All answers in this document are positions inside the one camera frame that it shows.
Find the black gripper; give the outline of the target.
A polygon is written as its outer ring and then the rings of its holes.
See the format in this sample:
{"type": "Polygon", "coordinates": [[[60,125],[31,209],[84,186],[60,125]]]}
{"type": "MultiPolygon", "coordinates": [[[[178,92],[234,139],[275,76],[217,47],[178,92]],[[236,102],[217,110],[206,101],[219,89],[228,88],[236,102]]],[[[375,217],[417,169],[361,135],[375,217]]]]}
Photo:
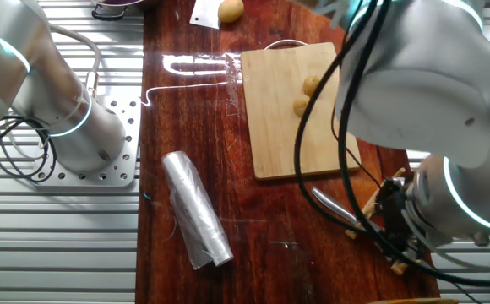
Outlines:
{"type": "Polygon", "coordinates": [[[400,252],[421,248],[406,223],[401,211],[405,207],[406,194],[400,180],[387,178],[376,197],[375,211],[383,218],[384,229],[380,235],[400,252]]]}

